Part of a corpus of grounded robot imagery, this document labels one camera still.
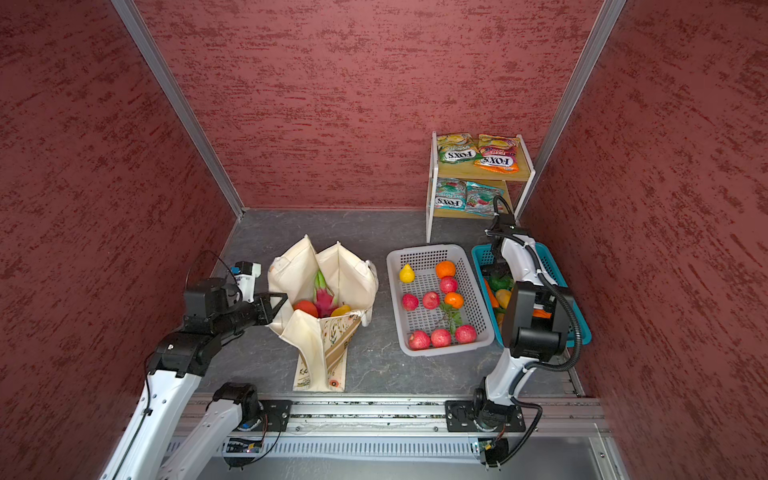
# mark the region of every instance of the green vegetable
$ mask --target green vegetable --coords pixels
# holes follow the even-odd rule
[[[464,325],[461,312],[445,302],[440,303],[440,310],[444,313],[443,319],[448,324],[448,328],[451,330],[451,335],[455,335],[456,329]]]
[[[491,275],[491,277],[488,279],[488,285],[491,286],[491,290],[494,292],[496,290],[512,290],[512,287],[515,285],[515,281],[509,275],[504,275],[502,277]]]

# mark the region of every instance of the canvas tote bag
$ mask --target canvas tote bag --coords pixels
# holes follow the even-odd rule
[[[350,305],[350,312],[316,319],[301,310],[293,310],[294,303],[312,300],[317,270],[323,272],[339,306]],[[343,392],[347,345],[357,328],[368,326],[371,321],[373,301],[379,289],[376,268],[338,242],[317,253],[309,237],[304,236],[272,262],[267,280],[270,292],[288,294],[288,302],[270,328],[299,349],[293,390]]]

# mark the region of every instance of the teal plastic basket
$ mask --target teal plastic basket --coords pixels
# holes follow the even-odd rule
[[[568,284],[565,282],[565,278],[563,278],[563,274],[560,273],[558,265],[554,262],[552,253],[549,251],[547,246],[543,243],[536,242],[536,253],[538,253],[539,258],[541,258],[541,264],[544,265],[544,268],[547,270],[549,275],[554,278],[558,285],[568,286]],[[482,291],[482,297],[485,300],[485,308],[488,309],[488,314],[491,316],[493,331],[496,333],[496,342],[498,342],[499,345],[504,346],[502,344],[502,334],[498,331],[496,315],[493,313],[493,307],[491,306],[491,299],[488,298],[488,289],[485,288],[485,284],[482,281],[482,272],[480,270],[481,266],[490,265],[493,263],[491,245],[478,245],[473,248],[472,261],[475,263],[475,273],[477,273],[478,281],[480,282],[480,290]],[[576,314],[576,319],[578,320],[578,324],[581,327],[581,343],[583,345],[587,345],[592,341],[592,332],[590,332],[589,326],[587,326],[587,321],[584,320],[584,316],[581,315],[581,310],[578,309],[576,301],[574,301],[574,313]],[[568,342],[565,345],[569,348],[574,345],[573,331],[568,332]]]

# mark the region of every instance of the gray plastic basket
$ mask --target gray plastic basket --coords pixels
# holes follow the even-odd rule
[[[441,301],[445,298],[445,294],[440,291],[440,279],[435,275],[435,266],[444,260],[451,260],[456,265],[455,278],[458,281],[458,292],[464,296],[464,306],[459,310],[462,314],[462,322],[465,325],[474,326],[478,338],[473,343],[464,345],[457,343],[454,339],[450,346],[411,350],[408,347],[408,338],[416,330],[422,330],[427,335],[431,335],[436,329],[448,329],[442,310],[439,308],[428,310],[422,305],[424,294],[430,291],[437,292]],[[416,279],[412,283],[400,281],[400,270],[407,263],[416,273]],[[392,306],[395,309],[398,341],[400,341],[400,349],[406,355],[446,355],[478,349],[493,343],[491,317],[483,303],[467,254],[459,245],[426,245],[395,250],[387,255],[386,266],[392,291]],[[411,293],[419,299],[419,308],[412,312],[402,308],[402,296],[406,293]]]

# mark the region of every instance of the yellow pear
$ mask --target yellow pear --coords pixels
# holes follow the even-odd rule
[[[413,280],[416,280],[416,273],[413,271],[413,268],[406,263],[402,270],[400,270],[400,281],[403,283],[411,283]]]

